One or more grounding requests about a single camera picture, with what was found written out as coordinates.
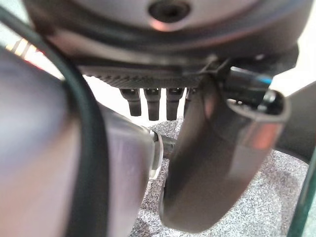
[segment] speckled carpet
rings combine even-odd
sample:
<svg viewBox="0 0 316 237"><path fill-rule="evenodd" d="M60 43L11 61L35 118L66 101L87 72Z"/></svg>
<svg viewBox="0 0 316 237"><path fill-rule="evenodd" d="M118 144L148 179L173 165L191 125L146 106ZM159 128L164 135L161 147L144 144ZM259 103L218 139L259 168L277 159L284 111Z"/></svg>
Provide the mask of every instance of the speckled carpet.
<svg viewBox="0 0 316 237"><path fill-rule="evenodd" d="M167 121L152 129L176 138L181 124L182 119ZM165 227L159 219L158 198L168 170L164 159L159 177L147 186L130 237L285 237L307 169L302 161L272 151L234 207L209 230L189 234Z"/></svg>

